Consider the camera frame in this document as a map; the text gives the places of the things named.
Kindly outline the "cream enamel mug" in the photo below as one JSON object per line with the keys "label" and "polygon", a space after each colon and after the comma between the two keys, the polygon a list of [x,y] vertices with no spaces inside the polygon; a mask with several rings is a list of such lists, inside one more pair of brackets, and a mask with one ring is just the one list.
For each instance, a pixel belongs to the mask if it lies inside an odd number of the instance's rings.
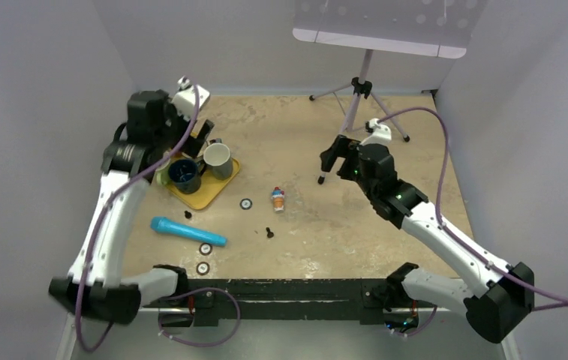
{"label": "cream enamel mug", "polygon": [[203,152],[208,170],[218,180],[226,180],[233,173],[230,148],[222,142],[210,143]]}

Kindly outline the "dark blue mug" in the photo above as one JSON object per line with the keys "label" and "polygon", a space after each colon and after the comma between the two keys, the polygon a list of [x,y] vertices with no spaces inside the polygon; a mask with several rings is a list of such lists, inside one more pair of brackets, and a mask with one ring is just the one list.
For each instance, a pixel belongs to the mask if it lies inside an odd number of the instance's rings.
{"label": "dark blue mug", "polygon": [[201,159],[182,158],[169,165],[168,176],[180,193],[194,194],[201,187],[202,176],[206,169],[207,165]]}

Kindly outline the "green mug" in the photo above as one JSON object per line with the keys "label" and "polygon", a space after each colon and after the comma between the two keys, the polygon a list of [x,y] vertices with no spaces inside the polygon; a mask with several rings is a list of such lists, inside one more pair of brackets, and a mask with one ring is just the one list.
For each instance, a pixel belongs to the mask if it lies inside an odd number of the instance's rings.
{"label": "green mug", "polygon": [[167,161],[163,162],[156,170],[155,170],[155,181],[160,186],[166,186],[170,183],[170,177],[168,175],[169,167],[171,164],[172,159],[169,158]]}

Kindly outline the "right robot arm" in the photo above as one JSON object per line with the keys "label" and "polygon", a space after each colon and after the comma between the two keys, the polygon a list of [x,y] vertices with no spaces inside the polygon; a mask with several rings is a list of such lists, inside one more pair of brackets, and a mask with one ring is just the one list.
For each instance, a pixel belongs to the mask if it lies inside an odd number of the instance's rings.
{"label": "right robot arm", "polygon": [[339,178],[357,183],[377,215],[419,240],[458,275],[445,277],[405,263],[387,278],[386,294],[392,303],[420,300],[446,308],[463,316],[493,344],[531,313],[535,305],[531,268],[522,262],[511,265],[462,232],[452,234],[455,227],[436,215],[434,203],[398,177],[386,145],[338,135],[320,153],[322,171],[330,172],[338,158],[344,160]]}

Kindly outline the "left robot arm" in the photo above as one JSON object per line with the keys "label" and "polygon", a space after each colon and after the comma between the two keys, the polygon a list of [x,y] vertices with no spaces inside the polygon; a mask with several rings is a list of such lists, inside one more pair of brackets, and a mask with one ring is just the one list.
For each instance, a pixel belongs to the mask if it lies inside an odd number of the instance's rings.
{"label": "left robot arm", "polygon": [[197,113],[210,93],[200,85],[169,95],[139,91],[127,102],[127,119],[104,149],[100,190],[86,238],[64,277],[50,281],[48,293],[63,308],[83,319],[128,325],[140,307],[163,299],[183,305],[189,296],[185,270],[156,265],[136,277],[122,277],[122,261],[132,222],[167,152],[196,156],[213,129],[205,121],[193,136]]}

